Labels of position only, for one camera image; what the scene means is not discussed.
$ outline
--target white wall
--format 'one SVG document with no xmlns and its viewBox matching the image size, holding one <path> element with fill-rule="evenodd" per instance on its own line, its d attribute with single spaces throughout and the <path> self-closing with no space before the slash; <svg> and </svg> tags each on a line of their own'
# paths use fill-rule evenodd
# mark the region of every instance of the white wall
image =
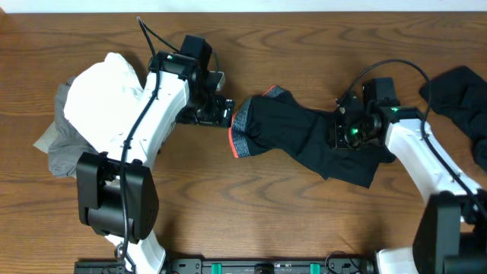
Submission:
<svg viewBox="0 0 487 274">
<path fill-rule="evenodd" d="M 487 0 L 0 0 L 6 13 L 487 11 Z"/>
</svg>

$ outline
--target black cloth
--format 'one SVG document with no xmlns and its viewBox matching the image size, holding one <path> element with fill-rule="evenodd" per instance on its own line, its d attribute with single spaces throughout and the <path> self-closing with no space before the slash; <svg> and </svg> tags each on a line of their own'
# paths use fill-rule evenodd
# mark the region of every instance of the black cloth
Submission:
<svg viewBox="0 0 487 274">
<path fill-rule="evenodd" d="M 419 93 L 428 101 L 428 90 Z M 450 118 L 473 142 L 475 162 L 487 171 L 487 82 L 466 66 L 431 81 L 431 108 Z"/>
<path fill-rule="evenodd" d="M 303 108 L 291 92 L 274 86 L 242 104 L 234 115 L 229 139 L 236 158 L 280 148 L 324 179 L 368 188 L 379 163 L 390 163 L 395 157 L 386 148 L 330 148 L 326 140 L 332 122 L 333 113 Z"/>
</svg>

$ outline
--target red trim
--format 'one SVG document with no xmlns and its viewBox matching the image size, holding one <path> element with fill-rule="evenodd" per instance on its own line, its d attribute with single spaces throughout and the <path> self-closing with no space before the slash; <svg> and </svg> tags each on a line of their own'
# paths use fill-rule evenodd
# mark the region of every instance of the red trim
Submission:
<svg viewBox="0 0 487 274">
<path fill-rule="evenodd" d="M 234 126 L 235 115 L 237 115 L 237 113 L 234 113 L 234 115 L 231 117 L 231 127 L 230 129 L 228 129 L 228 141 L 230 142 L 230 147 L 232 152 L 234 153 L 234 157 L 238 158 L 237 149 L 235 149 L 234 145 L 234 140 L 231 138 L 231 128 Z"/>
<path fill-rule="evenodd" d="M 268 90 L 266 91 L 264 94 L 262 94 L 262 96 L 268 94 L 271 90 L 273 90 L 275 88 L 275 84 Z"/>
</svg>

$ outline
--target wood grain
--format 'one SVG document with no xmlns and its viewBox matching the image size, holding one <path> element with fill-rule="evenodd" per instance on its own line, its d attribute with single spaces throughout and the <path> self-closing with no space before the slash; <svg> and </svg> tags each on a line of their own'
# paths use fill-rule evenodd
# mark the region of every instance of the wood grain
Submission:
<svg viewBox="0 0 487 274">
<path fill-rule="evenodd" d="M 113 247 L 78 220 L 75 181 L 54 178 L 32 144 L 53 121 L 57 86 L 108 52 L 145 77 L 150 51 L 136 14 L 5 15 L 0 26 L 0 272 L 69 273 L 79 258 L 111 257 Z M 273 84 L 306 107 L 334 99 L 366 66 L 389 58 L 419 64 L 431 77 L 468 65 L 487 79 L 486 13 L 141 14 L 180 44 L 206 37 L 237 104 Z M 157 48 L 164 49 L 157 43 Z M 425 108 L 421 76 L 393 76 L 401 102 Z M 469 139 L 431 115 L 439 142 L 487 186 Z M 282 151 L 234 159 L 223 129 L 179 125 L 154 168 L 161 201 L 155 231 L 174 253 L 208 258 L 319 257 L 412 243 L 424 204 L 398 162 L 379 167 L 367 190 L 323 180 Z"/>
</svg>

